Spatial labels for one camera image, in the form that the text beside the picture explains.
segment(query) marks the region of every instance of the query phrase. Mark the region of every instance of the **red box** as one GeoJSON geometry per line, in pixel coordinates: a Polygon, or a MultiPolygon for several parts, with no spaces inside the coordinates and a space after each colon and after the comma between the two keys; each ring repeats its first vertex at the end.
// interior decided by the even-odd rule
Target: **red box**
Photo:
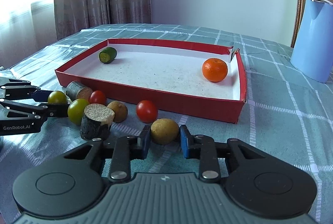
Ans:
{"type": "Polygon", "coordinates": [[[111,99],[132,104],[151,100],[160,110],[230,123],[237,123],[246,102],[244,65],[239,51],[232,51],[232,47],[158,39],[107,39],[55,72],[64,87],[78,81],[111,99]],[[98,52],[108,45],[115,47],[118,55],[112,63],[103,64],[98,52]],[[209,57],[227,62],[229,73],[222,82],[211,83],[199,73],[209,57]]]}

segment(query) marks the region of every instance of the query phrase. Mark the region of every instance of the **table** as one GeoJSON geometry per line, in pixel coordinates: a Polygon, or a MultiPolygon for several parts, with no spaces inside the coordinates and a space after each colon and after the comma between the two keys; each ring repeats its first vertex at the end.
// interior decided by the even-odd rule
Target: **table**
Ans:
{"type": "MultiPolygon", "coordinates": [[[[11,69],[1,71],[0,78],[29,80],[42,89],[64,91],[54,70],[107,38],[171,39],[239,48],[247,73],[248,96],[237,124],[165,111],[159,112],[159,118],[171,118],[186,124],[191,134],[209,135],[219,142],[230,137],[239,138],[308,172],[318,187],[309,214],[317,222],[333,222],[333,78],[321,84],[298,72],[290,64],[290,47],[204,27],[102,25],[45,47],[11,69]]],[[[33,100],[22,102],[34,104],[33,100]]],[[[144,126],[135,116],[135,106],[129,104],[128,108],[128,119],[114,124],[112,134],[138,133],[144,126]]],[[[25,169],[83,142],[79,127],[67,118],[50,118],[39,134],[4,137],[0,151],[0,211],[7,223],[20,215],[11,195],[15,178],[25,169]]],[[[183,159],[175,143],[167,146],[153,144],[146,160],[132,161],[132,172],[197,172],[198,163],[198,160],[183,159]]],[[[223,159],[220,159],[220,166],[222,175],[227,176],[223,159]]]]}

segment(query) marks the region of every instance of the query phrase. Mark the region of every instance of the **cucumber slice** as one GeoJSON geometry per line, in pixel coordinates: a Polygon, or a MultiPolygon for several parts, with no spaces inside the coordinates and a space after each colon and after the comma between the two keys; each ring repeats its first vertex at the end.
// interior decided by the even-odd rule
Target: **cucumber slice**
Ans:
{"type": "Polygon", "coordinates": [[[106,47],[99,53],[99,60],[102,63],[108,64],[112,62],[117,56],[117,50],[113,47],[106,47]]]}

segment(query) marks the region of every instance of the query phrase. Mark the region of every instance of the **green tomato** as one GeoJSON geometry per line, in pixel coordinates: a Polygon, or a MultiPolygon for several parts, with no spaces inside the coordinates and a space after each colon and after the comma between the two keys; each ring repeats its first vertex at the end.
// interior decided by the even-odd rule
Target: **green tomato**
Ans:
{"type": "Polygon", "coordinates": [[[47,98],[50,104],[67,104],[67,97],[62,91],[53,91],[47,98]]]}
{"type": "Polygon", "coordinates": [[[67,110],[69,120],[76,125],[81,125],[84,109],[89,104],[86,99],[76,99],[73,101],[67,110]]]}

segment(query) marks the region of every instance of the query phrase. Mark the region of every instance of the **metal pivot pin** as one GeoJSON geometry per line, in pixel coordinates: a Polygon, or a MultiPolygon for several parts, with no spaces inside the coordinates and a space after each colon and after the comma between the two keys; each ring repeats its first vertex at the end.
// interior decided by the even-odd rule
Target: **metal pivot pin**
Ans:
{"type": "Polygon", "coordinates": [[[115,171],[111,173],[110,177],[115,180],[122,180],[125,179],[127,176],[127,173],[124,171],[115,171]]]}
{"type": "Polygon", "coordinates": [[[213,170],[206,170],[203,172],[203,178],[205,178],[205,179],[215,179],[218,176],[219,176],[219,174],[213,170]]]}

